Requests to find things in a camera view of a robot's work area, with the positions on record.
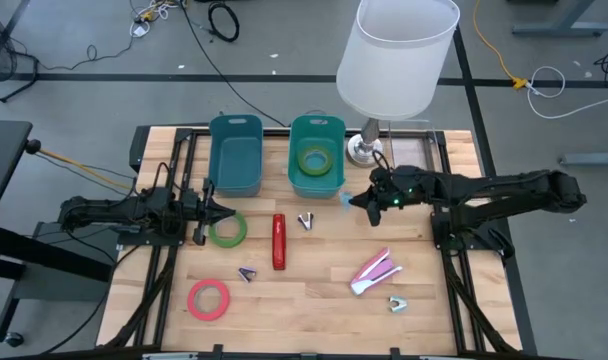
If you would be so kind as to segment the pink stapler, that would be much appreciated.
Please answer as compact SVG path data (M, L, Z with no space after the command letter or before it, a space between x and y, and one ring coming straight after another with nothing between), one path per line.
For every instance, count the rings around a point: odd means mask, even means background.
M355 296L360 296L368 289L402 270L403 267L395 265L390 258L390 249L388 247L383 248L355 274L350 282L350 289Z

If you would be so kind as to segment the dark teal plastic bin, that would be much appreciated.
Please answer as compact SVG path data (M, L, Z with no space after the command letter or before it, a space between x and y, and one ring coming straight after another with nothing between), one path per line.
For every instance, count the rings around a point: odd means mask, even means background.
M223 197L253 197L261 189L263 126L255 115L222 115L209 124L208 177Z

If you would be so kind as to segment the black aluminium table frame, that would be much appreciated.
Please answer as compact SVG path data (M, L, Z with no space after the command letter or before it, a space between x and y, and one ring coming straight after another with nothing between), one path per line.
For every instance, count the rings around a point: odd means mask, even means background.
M444 276L444 257L431 232L432 208L412 206L386 212L379 226L364 211L344 209L338 198L297 196L287 177L288 131L267 129L262 189L252 198L228 198L225 205L246 219L245 240L234 248L213 243L183 245L177 254L171 289L155 302L146 342L165 351L297 355L454 355L489 350L490 342L468 314ZM306 231L300 214L314 215ZM286 222L286 267L272 265L275 214ZM355 296L350 282L383 248L403 270ZM256 270L246 283L240 267ZM191 288L204 279L223 282L230 305L214 321L200 321L187 309ZM401 296L408 307L389 310ZM199 310L218 307L220 294L204 289Z

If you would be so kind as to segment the dark green tape roll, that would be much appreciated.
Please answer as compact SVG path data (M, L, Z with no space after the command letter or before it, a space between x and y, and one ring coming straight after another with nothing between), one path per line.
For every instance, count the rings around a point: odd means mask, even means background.
M333 166L333 158L325 147L310 146L298 153L298 166L300 170L313 177L323 176Z

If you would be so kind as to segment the teal plastic bin with label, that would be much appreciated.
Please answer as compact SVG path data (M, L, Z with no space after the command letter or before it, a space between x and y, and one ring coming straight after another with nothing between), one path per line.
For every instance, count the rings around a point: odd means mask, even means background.
M330 115L302 115L290 129L288 152L288 180L294 192L304 198L334 197L345 182L344 177L344 122ZM298 153L310 146L325 147L333 158L333 166L323 176L304 174L298 166Z

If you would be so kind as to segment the black side table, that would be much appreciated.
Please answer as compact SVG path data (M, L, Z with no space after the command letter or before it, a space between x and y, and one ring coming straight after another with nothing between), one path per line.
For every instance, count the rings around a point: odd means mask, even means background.
M32 124L0 120L0 200L29 144ZM33 263L83 278L107 282L114 258L106 263L63 249L58 242L43 243L0 227L0 278L18 284Z

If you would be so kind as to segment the clear plastic container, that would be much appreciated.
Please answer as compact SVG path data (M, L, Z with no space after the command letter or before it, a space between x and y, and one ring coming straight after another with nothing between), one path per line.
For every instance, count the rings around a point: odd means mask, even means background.
M388 134L395 167L414 165L429 171L443 170L438 136L430 120L390 121Z

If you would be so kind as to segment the red tape roll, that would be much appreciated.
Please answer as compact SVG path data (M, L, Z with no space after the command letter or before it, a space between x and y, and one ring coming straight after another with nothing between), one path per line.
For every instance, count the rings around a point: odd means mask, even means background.
M203 312L196 304L198 295L206 288L214 288L220 294L220 302L217 308L211 312ZM187 309L193 317L200 321L214 321L224 315L230 305L230 292L228 287L216 279L204 279L197 282L190 290L187 297Z

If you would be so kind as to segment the red stapler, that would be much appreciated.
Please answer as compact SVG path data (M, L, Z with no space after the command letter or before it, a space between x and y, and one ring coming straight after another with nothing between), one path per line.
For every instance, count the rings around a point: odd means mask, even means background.
M284 270L286 267L286 222L284 214L273 216L272 265L274 270Z

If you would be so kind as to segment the bright green tape roll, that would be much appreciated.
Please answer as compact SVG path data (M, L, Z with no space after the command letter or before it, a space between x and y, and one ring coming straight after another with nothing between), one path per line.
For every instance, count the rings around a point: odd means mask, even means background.
M232 216L232 219L238 224L238 233L230 238L220 236L218 233L219 221L217 221L214 225L210 225L208 229L209 238L212 243L221 248L234 248L245 240L248 232L245 217L240 213L236 213Z

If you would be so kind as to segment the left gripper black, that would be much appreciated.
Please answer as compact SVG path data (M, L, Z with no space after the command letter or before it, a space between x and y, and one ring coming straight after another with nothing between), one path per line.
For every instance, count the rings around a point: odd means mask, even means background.
M205 230L208 225L212 226L236 214L234 209L222 206L214 200L214 189L213 182L209 178L205 178L202 196L190 188L181 197L183 218L187 221L198 222L193 232L193 242L198 246L205 245Z

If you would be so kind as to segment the grey floor plate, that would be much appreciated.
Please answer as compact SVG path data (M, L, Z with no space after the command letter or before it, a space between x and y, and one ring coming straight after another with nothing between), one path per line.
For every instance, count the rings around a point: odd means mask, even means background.
M108 256L117 259L118 234L107 226L90 225L79 228L73 235L104 252L91 249L60 232L58 223L39 222L33 237L42 243L53 243L55 247L111 264ZM14 287L13 297L20 300L45 301L90 301L97 302L104 295L108 283L78 276L72 273L27 263L23 277Z

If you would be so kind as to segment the grey floor bar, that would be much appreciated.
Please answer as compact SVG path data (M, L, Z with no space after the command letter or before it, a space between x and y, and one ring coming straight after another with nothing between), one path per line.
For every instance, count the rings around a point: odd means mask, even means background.
M563 166L608 166L608 152L566 153L559 158Z

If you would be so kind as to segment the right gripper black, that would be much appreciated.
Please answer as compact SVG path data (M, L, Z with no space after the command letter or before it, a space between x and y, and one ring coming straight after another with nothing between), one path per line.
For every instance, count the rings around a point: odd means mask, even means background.
M370 225L376 227L381 221L381 212L389 207L403 209L405 206L421 202L418 192L412 186L394 182L393 173L384 168L376 168L370 175L371 185L360 194L351 198L353 206L366 209Z

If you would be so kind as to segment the grey desk foot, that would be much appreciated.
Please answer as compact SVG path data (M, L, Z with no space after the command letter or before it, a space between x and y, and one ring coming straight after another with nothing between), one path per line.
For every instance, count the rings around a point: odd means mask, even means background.
M527 37L600 37L608 32L608 23L579 20L594 1L575 0L575 4L561 18L548 23L514 25L512 34Z

